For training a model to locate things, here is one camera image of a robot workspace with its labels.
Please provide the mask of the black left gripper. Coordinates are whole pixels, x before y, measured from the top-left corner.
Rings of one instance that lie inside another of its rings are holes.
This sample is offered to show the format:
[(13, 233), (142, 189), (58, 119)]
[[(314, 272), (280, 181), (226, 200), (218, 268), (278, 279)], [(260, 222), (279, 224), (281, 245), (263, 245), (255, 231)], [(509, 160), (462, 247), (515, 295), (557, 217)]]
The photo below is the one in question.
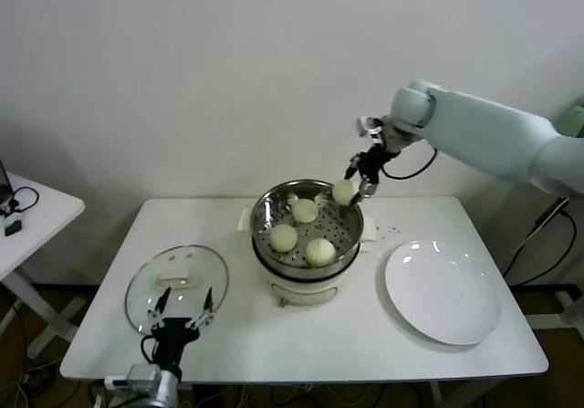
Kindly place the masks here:
[(147, 311), (151, 335), (156, 340), (152, 353), (153, 363), (165, 371), (180, 370), (184, 348), (201, 336), (199, 329), (211, 324), (214, 319), (213, 289), (206, 294), (203, 310), (190, 320), (189, 318), (163, 318), (168, 298), (172, 292), (166, 288), (157, 299), (154, 307)]

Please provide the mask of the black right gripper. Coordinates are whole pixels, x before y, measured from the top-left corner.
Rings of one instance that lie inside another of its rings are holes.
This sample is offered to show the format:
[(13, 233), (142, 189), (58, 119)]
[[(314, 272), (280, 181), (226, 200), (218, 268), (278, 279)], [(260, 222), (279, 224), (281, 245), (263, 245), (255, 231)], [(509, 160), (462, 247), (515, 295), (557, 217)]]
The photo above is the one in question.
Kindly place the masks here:
[(350, 158), (346, 179), (351, 179), (360, 166), (360, 182), (350, 200), (352, 204), (358, 204), (376, 193), (375, 183), (380, 182), (381, 168), (395, 157), (395, 152), (388, 152), (381, 144), (373, 144), (366, 152), (358, 152)]

